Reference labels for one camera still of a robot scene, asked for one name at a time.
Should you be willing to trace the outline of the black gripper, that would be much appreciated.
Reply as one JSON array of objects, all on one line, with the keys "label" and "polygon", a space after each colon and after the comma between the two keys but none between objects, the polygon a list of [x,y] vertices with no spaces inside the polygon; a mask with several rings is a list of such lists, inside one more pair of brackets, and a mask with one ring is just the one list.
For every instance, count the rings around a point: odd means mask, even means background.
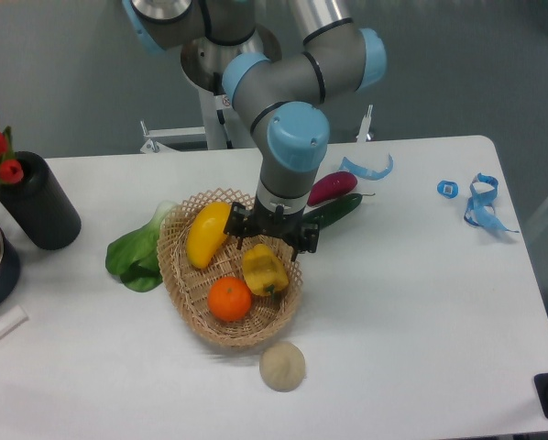
[{"label": "black gripper", "polygon": [[256,198],[254,206],[247,209],[239,202],[233,202],[225,222],[224,233],[236,238],[236,248],[242,249],[245,238],[263,235],[291,239],[291,261],[301,253],[315,253],[320,235],[318,223],[302,223],[304,207],[288,214],[281,205],[266,206]]}]

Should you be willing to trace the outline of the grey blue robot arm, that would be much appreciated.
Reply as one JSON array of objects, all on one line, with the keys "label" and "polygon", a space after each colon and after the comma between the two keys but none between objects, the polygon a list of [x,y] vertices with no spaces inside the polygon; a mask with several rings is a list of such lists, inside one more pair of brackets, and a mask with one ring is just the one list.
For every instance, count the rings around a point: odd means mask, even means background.
[{"label": "grey blue robot arm", "polygon": [[225,232],[275,237],[295,253],[317,248],[303,212],[330,136],[321,105],[377,82],[387,68],[377,33],[357,27],[344,1],[294,1],[303,52],[274,60],[251,1],[126,1],[142,43],[196,49],[192,82],[225,95],[262,156],[252,208],[232,208]]}]

